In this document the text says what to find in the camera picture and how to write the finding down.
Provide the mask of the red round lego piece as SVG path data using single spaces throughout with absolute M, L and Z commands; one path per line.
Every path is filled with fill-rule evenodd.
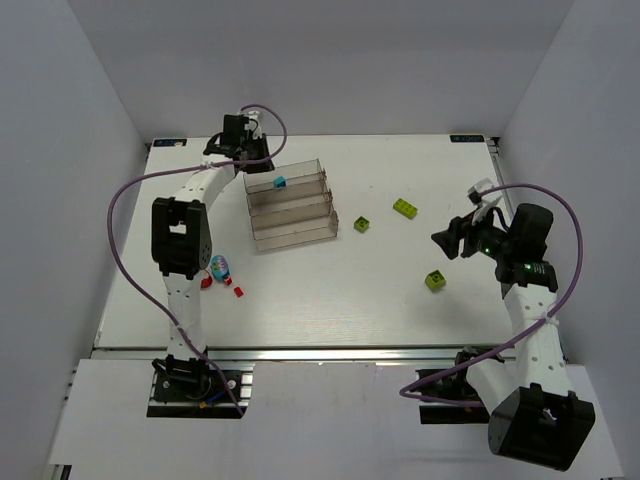
M 204 276 L 200 282 L 202 290 L 209 289 L 213 285 L 213 277 L 208 271 L 204 271 Z

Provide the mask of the right blue table label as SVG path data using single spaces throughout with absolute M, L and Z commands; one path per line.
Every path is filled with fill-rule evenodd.
M 485 138 L 479 134 L 450 134 L 449 139 L 452 143 L 484 143 Z

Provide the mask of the teal round lego piece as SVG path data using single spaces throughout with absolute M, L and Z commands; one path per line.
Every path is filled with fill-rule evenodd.
M 211 258 L 210 272 L 218 281 L 224 281 L 230 276 L 229 266 L 223 255 L 214 255 Z

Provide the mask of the green 2x4 lego brick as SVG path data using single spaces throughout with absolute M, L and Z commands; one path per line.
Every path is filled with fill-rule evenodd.
M 418 213 L 418 209 L 416 206 L 402 198 L 398 198 L 394 202 L 393 209 L 409 220 L 413 220 Z

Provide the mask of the left blue table label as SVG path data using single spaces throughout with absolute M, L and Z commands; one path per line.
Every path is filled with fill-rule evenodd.
M 174 139 L 174 138 L 164 138 L 164 139 L 155 139 L 152 143 L 154 148 L 174 148 L 174 147 L 184 147 L 187 144 L 186 139 Z

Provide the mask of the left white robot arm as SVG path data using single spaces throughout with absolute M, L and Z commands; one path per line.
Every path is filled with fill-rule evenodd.
M 223 129 L 209 139 L 203 159 L 223 156 L 230 164 L 193 173 L 170 197 L 152 203 L 151 254 L 165 285 L 170 320 L 167 353 L 197 360 L 207 349 L 201 323 L 201 281 L 212 258 L 208 211 L 237 174 L 274 169 L 260 112 L 244 108 L 226 115 Z

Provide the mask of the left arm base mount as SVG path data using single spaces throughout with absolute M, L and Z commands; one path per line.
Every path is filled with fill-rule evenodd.
M 146 416 L 164 419 L 240 419 L 250 398 L 250 374 L 223 370 L 201 359 L 154 359 Z

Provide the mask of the green 2x2 lego brick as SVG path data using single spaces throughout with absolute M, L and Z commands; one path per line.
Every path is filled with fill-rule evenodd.
M 360 216 L 354 221 L 353 226 L 358 232 L 364 233 L 369 228 L 370 221 L 367 218 Z

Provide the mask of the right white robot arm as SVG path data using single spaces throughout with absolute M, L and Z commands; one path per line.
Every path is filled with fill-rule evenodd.
M 595 424 L 592 403 L 576 394 L 564 364 L 557 304 L 557 278 L 543 256 L 553 214 L 534 204 L 518 206 L 502 230 L 490 217 L 452 219 L 432 240 L 449 259 L 482 253 L 496 263 L 495 277 L 509 314 L 515 365 L 496 353 L 463 355 L 463 378 L 489 415 L 492 454 L 566 471 Z

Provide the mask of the blue table label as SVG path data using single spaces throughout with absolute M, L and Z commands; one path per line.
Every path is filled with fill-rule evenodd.
M 484 143 L 485 138 L 479 134 L 450 134 L 449 139 L 452 143 Z
M 164 138 L 164 139 L 155 139 L 152 143 L 154 148 L 174 148 L 174 147 L 184 147 L 187 144 L 186 139 L 174 139 L 174 138 Z

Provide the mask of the small teal lego brick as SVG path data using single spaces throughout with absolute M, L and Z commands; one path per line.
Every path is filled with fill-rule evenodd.
M 273 181 L 273 184 L 277 190 L 284 189 L 287 186 L 287 181 L 283 176 L 279 176 Z

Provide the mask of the green lego brick near right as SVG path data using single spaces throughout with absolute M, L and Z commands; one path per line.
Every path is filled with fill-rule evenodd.
M 431 292 L 437 292 L 447 284 L 447 280 L 439 270 L 434 270 L 427 274 L 424 283 Z

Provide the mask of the clear tiered acrylic container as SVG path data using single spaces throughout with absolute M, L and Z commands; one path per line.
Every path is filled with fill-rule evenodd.
M 279 176 L 286 179 L 287 186 L 277 190 L 273 181 Z M 337 236 L 339 219 L 326 170 L 319 160 L 247 174 L 244 187 L 258 251 L 285 249 Z

